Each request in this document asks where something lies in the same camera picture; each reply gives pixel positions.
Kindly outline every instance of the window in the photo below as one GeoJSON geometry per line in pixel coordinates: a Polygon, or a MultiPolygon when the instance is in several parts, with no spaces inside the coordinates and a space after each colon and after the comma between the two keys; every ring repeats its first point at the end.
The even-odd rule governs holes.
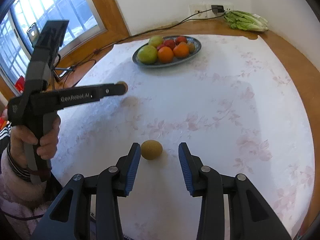
{"type": "Polygon", "coordinates": [[[0,24],[0,65],[13,84],[25,76],[33,51],[28,28],[36,23],[41,31],[47,20],[59,19],[69,20],[62,56],[105,29],[91,0],[15,0],[0,24]]]}

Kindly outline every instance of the white floral tablecloth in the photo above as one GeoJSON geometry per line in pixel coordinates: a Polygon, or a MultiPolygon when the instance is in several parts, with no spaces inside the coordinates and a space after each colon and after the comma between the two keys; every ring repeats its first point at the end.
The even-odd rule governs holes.
{"type": "MultiPolygon", "coordinates": [[[[133,142],[158,140],[141,158],[133,191],[119,198],[124,234],[139,240],[196,239],[201,198],[186,190],[178,145],[219,173],[244,173],[294,236],[314,183],[308,118],[287,71],[262,38],[193,35],[202,49],[171,68],[141,69],[132,55],[146,41],[116,45],[78,85],[127,82],[121,97],[64,109],[53,173],[99,174],[133,142]]],[[[95,211],[95,200],[92,201],[95,211]]],[[[228,239],[228,216],[226,239],[228,239]]]]}

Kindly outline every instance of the white outlet plate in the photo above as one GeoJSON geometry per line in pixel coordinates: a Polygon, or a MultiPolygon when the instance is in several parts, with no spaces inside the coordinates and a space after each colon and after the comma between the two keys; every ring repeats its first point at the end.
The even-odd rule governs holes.
{"type": "MultiPolygon", "coordinates": [[[[234,10],[234,6],[233,6],[233,4],[231,2],[221,2],[221,1],[220,2],[219,1],[218,2],[207,2],[205,4],[206,10],[211,9],[211,5],[223,5],[224,10],[226,11],[226,13],[228,11],[234,10]]],[[[208,11],[207,14],[208,14],[208,18],[213,18],[213,17],[217,17],[217,16],[222,15],[222,13],[214,14],[212,11],[208,11]]]]}
{"type": "MultiPolygon", "coordinates": [[[[195,14],[197,12],[203,12],[207,10],[207,6],[205,4],[190,4],[190,14],[195,14]]],[[[192,19],[207,19],[207,12],[199,13],[197,15],[192,16],[192,19]]]]}

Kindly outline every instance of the green apple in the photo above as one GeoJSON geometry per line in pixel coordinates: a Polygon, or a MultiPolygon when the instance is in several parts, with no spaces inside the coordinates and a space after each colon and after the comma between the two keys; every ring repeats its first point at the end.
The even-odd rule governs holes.
{"type": "Polygon", "coordinates": [[[146,46],[143,46],[141,49],[139,49],[138,59],[143,64],[153,64],[157,60],[157,54],[158,54],[158,51],[155,47],[151,45],[146,45],[146,46]]]}
{"type": "Polygon", "coordinates": [[[154,46],[155,48],[161,45],[164,42],[164,39],[161,36],[152,36],[149,40],[149,45],[154,46]]]}

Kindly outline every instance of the oval plate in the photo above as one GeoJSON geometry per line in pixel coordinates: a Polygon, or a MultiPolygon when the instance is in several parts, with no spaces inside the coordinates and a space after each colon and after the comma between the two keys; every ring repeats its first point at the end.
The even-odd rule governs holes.
{"type": "MultiPolygon", "coordinates": [[[[179,36],[167,36],[167,37],[163,37],[163,39],[164,40],[175,40],[177,37],[179,37],[179,36]]],[[[159,68],[159,67],[174,66],[174,65],[180,64],[182,62],[185,62],[185,61],[187,61],[189,59],[192,59],[199,52],[199,50],[201,49],[201,43],[200,43],[200,41],[198,41],[195,38],[192,38],[192,37],[189,37],[189,36],[185,36],[185,37],[187,38],[188,42],[192,42],[196,47],[196,50],[193,53],[190,53],[188,57],[185,57],[185,58],[176,58],[176,57],[174,57],[172,62],[166,63],[166,64],[161,63],[159,60],[157,60],[155,63],[150,64],[150,65],[143,64],[140,60],[138,60],[138,52],[139,52],[139,49],[141,49],[143,46],[148,45],[148,43],[146,43],[146,44],[142,45],[139,49],[136,50],[136,52],[132,56],[132,60],[133,60],[133,62],[135,64],[137,64],[138,66],[141,66],[141,67],[159,68]]]]}

